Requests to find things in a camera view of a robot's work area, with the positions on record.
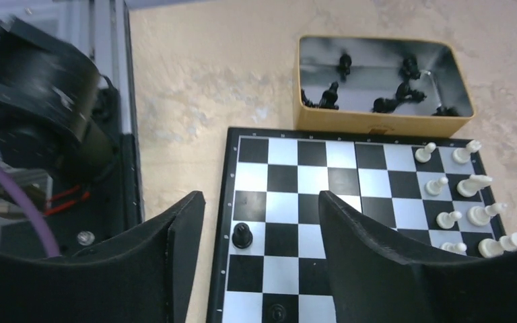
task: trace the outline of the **chessboard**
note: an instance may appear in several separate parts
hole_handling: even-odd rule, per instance
[[[437,149],[425,163],[420,147]],[[330,190],[364,215],[399,233],[439,248],[498,239],[497,215],[479,227],[467,219],[474,206],[494,204],[490,187],[466,198],[457,183],[485,175],[478,153],[458,164],[452,152],[468,140],[352,135],[271,129],[228,131],[219,202],[207,321],[211,323],[335,322],[318,218],[318,194]],[[424,187],[447,177],[441,194]],[[436,222],[441,212],[460,211],[451,229]],[[237,248],[233,229],[247,224],[252,243]]]

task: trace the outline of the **table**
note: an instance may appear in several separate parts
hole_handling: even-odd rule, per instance
[[[304,34],[428,38],[456,49],[498,201],[517,231],[517,0],[226,0],[131,13],[143,196],[149,219],[192,190],[207,206],[187,322],[204,322],[228,126],[292,129]]]

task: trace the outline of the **chessboard square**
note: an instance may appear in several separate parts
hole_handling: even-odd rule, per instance
[[[265,256],[298,257],[298,224],[267,223]]]
[[[262,323],[263,294],[226,291],[223,301],[223,322]]]
[[[356,211],[363,213],[361,209],[361,199],[359,196],[351,195],[337,195],[342,201],[346,202],[349,206],[353,207]]]
[[[417,173],[389,170],[388,175],[392,197],[403,199],[421,198]]]
[[[320,194],[328,190],[328,169],[317,166],[298,166],[298,192]]]
[[[471,175],[464,174],[447,174],[447,178],[449,179],[449,187],[452,195],[452,199],[454,201],[469,201],[469,202],[481,202],[483,199],[481,198],[481,193],[477,192],[474,196],[464,197],[457,190],[456,187],[461,180],[466,180]]]
[[[263,258],[262,256],[230,255],[227,290],[261,293]]]
[[[364,210],[364,215],[371,217],[385,226],[397,227],[392,199],[362,196],[361,207]]]
[[[322,231],[319,225],[298,225],[298,256],[300,258],[326,259]]]
[[[263,293],[298,294],[298,258],[265,256]]]
[[[328,167],[356,168],[354,144],[351,141],[327,141],[326,160]]]
[[[265,221],[267,212],[266,192],[235,192],[235,207],[233,208],[233,220],[236,221]]]
[[[355,156],[358,168],[386,170],[387,163],[383,145],[355,144]]]
[[[300,258],[300,295],[331,296],[326,259]]]
[[[318,194],[298,195],[298,223],[320,224]]]
[[[269,192],[295,193],[298,189],[298,167],[268,165]]]
[[[467,245],[467,256],[483,258],[479,243],[484,239],[494,239],[492,234],[482,232],[461,232],[462,242]]]
[[[268,174],[267,164],[237,163],[235,190],[266,192]]]
[[[358,169],[359,193],[369,197],[391,197],[387,170]]]
[[[332,296],[299,295],[300,323],[336,323],[336,307]]]
[[[326,167],[326,143],[298,141],[298,165]]]
[[[425,207],[425,215],[427,217],[427,225],[429,226],[429,229],[431,230],[449,230],[449,231],[459,231],[459,221],[457,221],[453,227],[450,229],[443,229],[437,224],[437,216],[441,212],[447,212],[451,213],[453,211],[459,211],[456,210],[453,206],[452,202],[449,201],[427,201],[423,200],[423,206]]]
[[[267,222],[298,223],[298,193],[267,192]]]
[[[427,230],[427,217],[420,199],[392,199],[395,224],[400,229]]]
[[[431,239],[429,238],[428,230],[412,230],[412,229],[397,229],[397,232],[404,236],[431,246]]]
[[[409,145],[394,145],[387,143],[384,146],[385,161],[388,170],[415,172],[415,156]]]
[[[328,188],[339,195],[358,195],[357,170],[351,168],[328,168]]]
[[[286,311],[285,323],[298,323],[298,295],[263,294],[263,323],[273,323],[273,306],[282,306]],[[233,322],[245,322],[246,317]]]
[[[462,236],[459,231],[447,231],[447,230],[429,230],[429,238],[431,245],[435,248],[441,248],[441,245],[445,242],[452,244],[458,244],[462,242]]]
[[[411,151],[415,156],[415,152],[421,147],[412,147]],[[413,158],[413,162],[415,164],[415,169],[418,172],[431,172],[431,173],[444,173],[443,162],[441,161],[441,155],[439,154],[439,149],[433,150],[431,153],[431,159],[425,163],[418,162],[415,158]]]
[[[430,195],[425,190],[425,185],[430,180],[438,180],[439,178],[445,176],[444,173],[429,173],[429,172],[417,172],[417,181],[419,182],[419,190],[421,191],[421,198],[423,200],[434,200],[434,201],[452,201],[451,191],[448,186],[451,185],[451,181],[449,180],[449,184],[445,185],[443,189],[441,189],[441,194],[439,195]]]
[[[462,218],[458,220],[458,227],[462,232],[485,232],[488,234],[492,234],[492,226],[491,224],[483,225],[482,227],[477,227],[469,221],[469,217],[467,216],[467,212],[472,207],[485,207],[482,202],[466,202],[466,201],[453,201],[453,208],[462,213]]]
[[[249,247],[245,249],[239,249],[235,247],[232,241],[233,231],[235,230],[235,225],[242,223],[243,221],[233,221],[231,222],[231,233],[230,243],[229,243],[229,254],[241,254],[247,256],[264,256],[265,255],[265,230],[266,225],[264,222],[251,222],[245,221],[252,233],[252,243]]]
[[[239,143],[239,162],[265,164],[269,156],[269,140],[241,138]]]
[[[298,141],[295,139],[270,138],[269,164],[298,165]]]
[[[467,162],[465,164],[456,163],[453,160],[453,151],[455,147],[439,147],[439,154],[441,155],[441,161],[443,162],[443,168],[447,174],[466,174],[471,175],[475,173],[473,163]]]

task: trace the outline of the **chessboard border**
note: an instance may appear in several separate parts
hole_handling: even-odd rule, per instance
[[[255,129],[229,127],[227,130],[227,142],[225,157],[223,161],[223,174],[221,180],[221,194],[219,198],[219,212],[217,215],[217,229],[215,232],[213,262],[211,267],[211,284],[209,297],[207,300],[207,322],[222,323],[223,302],[225,295],[225,284],[227,279],[227,264],[229,256],[229,243],[231,232],[232,199],[226,201],[226,197],[233,197],[235,187],[236,164],[238,157],[238,145],[240,137],[259,137],[259,138],[288,138],[305,140],[323,141],[357,141],[357,142],[376,142],[394,143],[401,145],[426,145],[434,142],[439,147],[465,147],[470,139],[451,139],[435,137],[407,137],[407,136],[388,136],[388,135],[367,135],[351,133],[328,133],[318,131],[295,131],[283,129]],[[476,174],[486,174],[485,168],[478,153],[471,156],[473,169]],[[481,191],[483,201],[486,205],[495,202],[490,187]],[[497,215],[491,221],[492,230],[495,237],[505,235],[504,227],[500,216]]]

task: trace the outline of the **box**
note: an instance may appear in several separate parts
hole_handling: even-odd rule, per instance
[[[343,54],[351,58],[345,79],[340,69]],[[413,57],[419,79],[401,67]],[[294,91],[294,126],[297,130],[450,137],[476,115],[454,51],[439,42],[392,38],[303,36],[298,46]],[[423,92],[424,101],[399,105],[390,114],[374,113],[378,98],[396,97],[404,80]],[[338,84],[339,110],[305,105],[302,90],[313,104],[332,82]],[[432,116],[439,107],[453,107],[459,116]]]

